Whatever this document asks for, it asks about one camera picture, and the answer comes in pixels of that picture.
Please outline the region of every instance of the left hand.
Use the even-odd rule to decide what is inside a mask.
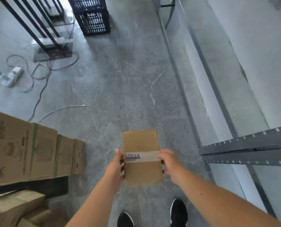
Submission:
[[[123,154],[120,153],[119,149],[115,150],[115,156],[112,161],[108,164],[104,178],[110,183],[110,189],[113,195],[119,190],[121,183],[123,182],[123,176],[120,173],[123,171]]]

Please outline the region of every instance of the clear packing tape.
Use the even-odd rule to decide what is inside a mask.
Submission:
[[[145,152],[127,152],[125,153],[126,163],[144,163],[144,162],[158,162],[160,161],[156,155],[160,153],[157,151],[145,151]]]

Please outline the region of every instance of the forearm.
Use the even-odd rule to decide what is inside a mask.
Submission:
[[[66,227],[107,227],[114,196],[111,187],[104,176]]]
[[[180,168],[177,175],[178,185],[212,227],[281,226],[279,221],[248,201],[185,168]]]

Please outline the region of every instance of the shoe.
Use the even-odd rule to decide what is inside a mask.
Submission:
[[[132,217],[128,213],[122,212],[118,216],[117,227],[134,227],[134,222]]]
[[[170,227],[185,227],[188,222],[188,213],[185,203],[176,198],[170,207],[171,225]]]

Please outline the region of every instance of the hand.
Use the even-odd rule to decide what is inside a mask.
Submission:
[[[164,174],[171,176],[171,181],[174,184],[178,184],[178,174],[183,166],[180,163],[179,158],[169,149],[161,149],[161,152],[156,155],[157,158],[163,159],[162,164],[166,165],[167,169],[163,170]]]
[[[123,154],[120,153],[119,149],[115,150],[115,156],[112,161],[108,164],[105,175],[105,178],[110,183],[110,189],[113,195],[119,190],[121,183],[123,182],[123,176],[120,176],[120,173],[123,171]]]

